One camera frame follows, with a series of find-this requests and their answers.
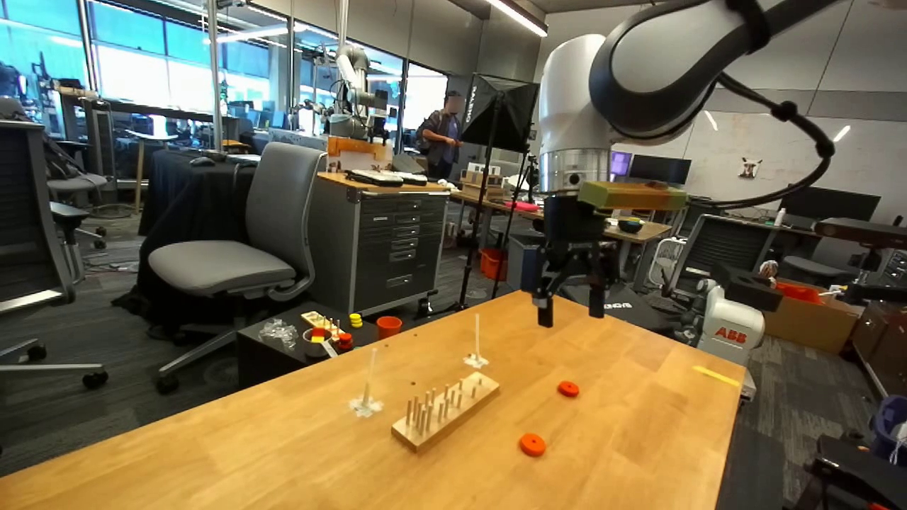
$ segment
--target chair wheel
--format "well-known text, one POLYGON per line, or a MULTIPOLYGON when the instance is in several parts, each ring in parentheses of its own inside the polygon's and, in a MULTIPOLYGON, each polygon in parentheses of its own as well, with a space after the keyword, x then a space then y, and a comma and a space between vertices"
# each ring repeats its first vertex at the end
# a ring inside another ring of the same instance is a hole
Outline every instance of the chair wheel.
POLYGON ((42 362, 49 357, 49 348, 46 347, 31 347, 27 352, 27 362, 42 362))
POLYGON ((160 378, 154 383, 154 388, 160 388, 160 393, 173 393, 178 388, 178 381, 175 378, 160 378))
POLYGON ((102 388, 102 386, 107 386, 107 371, 85 374, 85 378, 83 378, 83 386, 85 386, 85 388, 102 388))

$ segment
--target wooden table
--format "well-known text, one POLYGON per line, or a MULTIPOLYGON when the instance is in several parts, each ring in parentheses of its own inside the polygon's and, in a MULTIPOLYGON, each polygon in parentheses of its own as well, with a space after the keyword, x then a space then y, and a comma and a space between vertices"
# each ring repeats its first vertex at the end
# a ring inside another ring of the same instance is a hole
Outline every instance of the wooden table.
POLYGON ((742 368, 568 301, 555 314, 540 330, 517 291, 378 342, 372 419, 348 412, 361 348, 11 474, 0 507, 715 507, 742 368), (414 454, 392 422, 469 374, 474 314, 501 388, 414 454), (517 447, 528 432, 544 456, 517 447))

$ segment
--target small orange object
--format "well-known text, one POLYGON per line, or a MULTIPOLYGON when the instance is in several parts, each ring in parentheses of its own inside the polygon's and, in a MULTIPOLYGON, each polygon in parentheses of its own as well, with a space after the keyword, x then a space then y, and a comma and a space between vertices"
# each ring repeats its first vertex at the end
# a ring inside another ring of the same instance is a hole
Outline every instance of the small orange object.
POLYGON ((528 456, 541 456, 544 454, 544 440, 540 433, 525 433, 520 440, 520 450, 528 456))
POLYGON ((564 381, 564 383, 558 386, 558 391, 561 391, 564 398, 575 399, 575 398, 578 398, 578 383, 564 381))

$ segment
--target cardboard box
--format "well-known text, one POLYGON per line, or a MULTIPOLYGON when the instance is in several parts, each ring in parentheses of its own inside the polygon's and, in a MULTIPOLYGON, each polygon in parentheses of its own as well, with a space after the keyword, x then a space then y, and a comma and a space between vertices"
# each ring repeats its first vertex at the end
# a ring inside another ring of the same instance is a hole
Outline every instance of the cardboard box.
POLYGON ((860 314, 863 310, 833 297, 826 297, 826 304, 782 297, 776 311, 766 311, 766 337, 839 354, 860 314))

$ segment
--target wooden cabinet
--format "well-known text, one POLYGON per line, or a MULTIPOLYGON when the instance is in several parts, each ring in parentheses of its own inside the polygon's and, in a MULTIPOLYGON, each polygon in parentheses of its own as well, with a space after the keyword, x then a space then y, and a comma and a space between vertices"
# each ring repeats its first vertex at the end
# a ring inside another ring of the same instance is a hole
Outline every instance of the wooden cabinet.
POLYGON ((311 296, 338 311, 378 314, 436 287, 449 189, 378 188, 323 174, 311 192, 311 296))
POLYGON ((867 304, 850 342, 883 393, 907 393, 907 306, 867 304))

